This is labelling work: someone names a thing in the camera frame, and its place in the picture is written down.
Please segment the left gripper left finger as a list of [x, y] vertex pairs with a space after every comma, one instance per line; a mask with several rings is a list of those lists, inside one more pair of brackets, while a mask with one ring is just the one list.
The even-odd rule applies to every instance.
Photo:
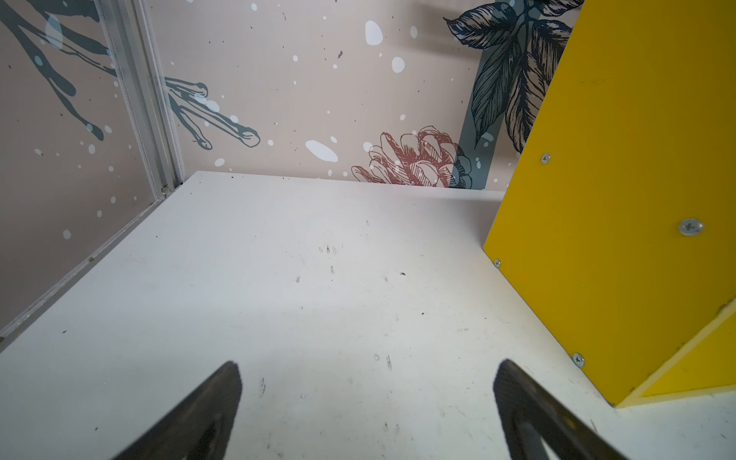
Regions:
[[222, 459], [229, 444], [243, 383], [228, 361], [116, 458]]

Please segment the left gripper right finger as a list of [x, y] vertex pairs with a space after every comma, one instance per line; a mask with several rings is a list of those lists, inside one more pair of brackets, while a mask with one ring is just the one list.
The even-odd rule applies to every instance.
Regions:
[[513, 360], [498, 367], [494, 397], [513, 459], [547, 459], [549, 450], [560, 459], [624, 457]]

